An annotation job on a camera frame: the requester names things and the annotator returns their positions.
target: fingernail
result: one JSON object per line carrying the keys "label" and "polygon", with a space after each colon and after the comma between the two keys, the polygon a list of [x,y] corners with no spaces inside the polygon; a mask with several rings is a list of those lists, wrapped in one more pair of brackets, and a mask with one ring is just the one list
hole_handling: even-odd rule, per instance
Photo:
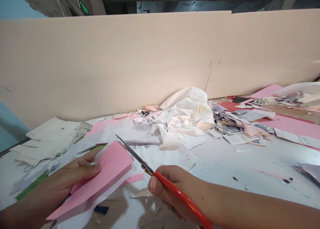
{"label": "fingernail", "polygon": [[99,171],[99,170],[101,169],[101,164],[96,164],[95,167],[94,167],[94,169],[95,169],[96,171]]}
{"label": "fingernail", "polygon": [[150,180],[149,180],[149,188],[151,190],[154,190],[156,189],[156,179],[154,177],[151,177]]}

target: forearm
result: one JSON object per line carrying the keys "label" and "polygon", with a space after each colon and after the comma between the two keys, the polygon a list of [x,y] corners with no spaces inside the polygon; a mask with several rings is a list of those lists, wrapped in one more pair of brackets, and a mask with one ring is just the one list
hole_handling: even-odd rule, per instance
{"label": "forearm", "polygon": [[273,197],[209,184],[216,209],[211,222],[225,228],[317,228],[320,210]]}
{"label": "forearm", "polygon": [[0,212],[0,228],[40,229],[46,223],[46,216],[43,208],[37,208],[25,197]]}

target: scissors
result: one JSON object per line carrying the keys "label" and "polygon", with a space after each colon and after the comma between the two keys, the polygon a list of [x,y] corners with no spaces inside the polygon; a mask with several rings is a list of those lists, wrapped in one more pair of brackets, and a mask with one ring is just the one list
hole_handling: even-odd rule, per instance
{"label": "scissors", "polygon": [[205,229],[212,229],[212,224],[206,218],[206,216],[201,212],[201,210],[197,207],[197,205],[191,201],[191,199],[178,187],[176,187],[171,181],[169,181],[167,178],[165,178],[160,172],[156,171],[154,172],[148,164],[140,158],[140,156],[137,155],[128,145],[125,143],[118,135],[116,135],[117,138],[123,143],[124,147],[127,149],[127,151],[135,158],[138,162],[140,162],[142,169],[145,170],[147,174],[150,176],[156,177],[162,185],[164,185],[167,189],[169,189],[175,196],[177,196],[181,201],[183,201],[187,207],[191,210],[191,212],[196,216],[196,218],[201,222],[202,227]]}

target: left hand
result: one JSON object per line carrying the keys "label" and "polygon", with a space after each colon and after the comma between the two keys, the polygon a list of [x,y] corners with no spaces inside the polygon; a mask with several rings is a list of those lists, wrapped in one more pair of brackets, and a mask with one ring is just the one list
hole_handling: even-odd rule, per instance
{"label": "left hand", "polygon": [[46,218],[67,198],[76,182],[92,178],[101,171],[100,164],[90,165],[99,151],[90,151],[60,168],[23,199],[2,211],[1,216],[6,219],[5,228],[41,228]]}

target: beige board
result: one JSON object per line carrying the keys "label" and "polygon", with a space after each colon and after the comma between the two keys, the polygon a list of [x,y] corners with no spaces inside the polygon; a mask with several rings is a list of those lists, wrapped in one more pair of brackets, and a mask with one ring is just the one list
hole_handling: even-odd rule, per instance
{"label": "beige board", "polygon": [[230,11],[0,21],[0,100],[33,129],[205,89]]}
{"label": "beige board", "polygon": [[320,9],[229,16],[228,44],[212,70],[208,98],[308,82],[320,73]]}

